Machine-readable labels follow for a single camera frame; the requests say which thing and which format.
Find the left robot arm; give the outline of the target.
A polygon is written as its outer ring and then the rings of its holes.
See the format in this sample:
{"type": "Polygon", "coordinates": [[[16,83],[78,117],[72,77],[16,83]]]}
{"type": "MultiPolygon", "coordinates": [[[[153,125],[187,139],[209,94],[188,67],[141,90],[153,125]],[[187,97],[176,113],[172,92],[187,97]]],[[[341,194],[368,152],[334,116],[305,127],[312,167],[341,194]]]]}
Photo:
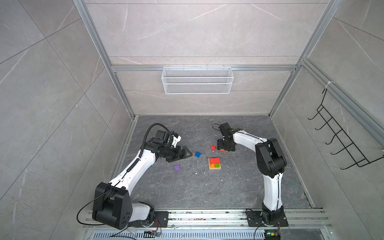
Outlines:
{"type": "Polygon", "coordinates": [[[149,126],[135,158],[108,183],[101,182],[95,189],[92,219],[94,226],[110,226],[123,230],[130,223],[144,227],[158,224],[154,206],[143,202],[133,203],[131,193],[144,173],[160,158],[168,163],[187,159],[193,153],[179,146],[181,136],[160,123],[149,126]]]}

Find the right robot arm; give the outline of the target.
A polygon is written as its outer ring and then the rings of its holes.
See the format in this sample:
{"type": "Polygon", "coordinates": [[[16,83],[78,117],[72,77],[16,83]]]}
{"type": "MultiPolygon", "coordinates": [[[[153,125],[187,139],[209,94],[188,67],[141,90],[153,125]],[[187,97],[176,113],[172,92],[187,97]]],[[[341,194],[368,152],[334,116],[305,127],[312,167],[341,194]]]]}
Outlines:
{"type": "Polygon", "coordinates": [[[273,225],[284,214],[282,202],[282,178],[287,166],[282,148],[275,138],[265,139],[249,134],[242,129],[232,129],[227,123],[217,129],[223,137],[218,140],[218,149],[234,152],[242,145],[256,154],[257,166],[264,178],[264,201],[261,218],[273,225]]]}

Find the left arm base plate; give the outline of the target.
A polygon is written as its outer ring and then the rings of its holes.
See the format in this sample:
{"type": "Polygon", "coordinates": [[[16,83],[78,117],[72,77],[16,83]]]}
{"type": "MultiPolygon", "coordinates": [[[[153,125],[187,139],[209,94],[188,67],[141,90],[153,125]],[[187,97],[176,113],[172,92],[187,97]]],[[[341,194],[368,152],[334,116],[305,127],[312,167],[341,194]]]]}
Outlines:
{"type": "Polygon", "coordinates": [[[169,214],[167,211],[155,211],[150,214],[147,220],[130,222],[129,225],[138,228],[166,228],[168,226],[169,214]]]}

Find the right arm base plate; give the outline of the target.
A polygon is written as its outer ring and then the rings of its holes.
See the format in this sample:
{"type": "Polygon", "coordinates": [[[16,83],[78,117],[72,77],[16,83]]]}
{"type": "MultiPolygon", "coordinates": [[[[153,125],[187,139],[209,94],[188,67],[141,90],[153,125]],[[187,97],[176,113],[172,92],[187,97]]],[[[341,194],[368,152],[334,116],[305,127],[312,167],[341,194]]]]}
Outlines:
{"type": "Polygon", "coordinates": [[[267,211],[246,210],[246,220],[249,227],[288,227],[285,213],[269,214],[267,211]]]}

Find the red rectangular wood block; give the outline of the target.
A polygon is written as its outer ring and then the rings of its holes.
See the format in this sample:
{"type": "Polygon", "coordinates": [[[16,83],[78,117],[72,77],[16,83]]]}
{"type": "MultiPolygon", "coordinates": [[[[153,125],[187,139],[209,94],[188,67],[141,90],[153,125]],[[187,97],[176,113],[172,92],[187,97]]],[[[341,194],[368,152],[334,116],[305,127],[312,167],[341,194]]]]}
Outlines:
{"type": "Polygon", "coordinates": [[[210,158],[209,159],[210,165],[212,164],[220,164],[220,158],[210,158]]]}

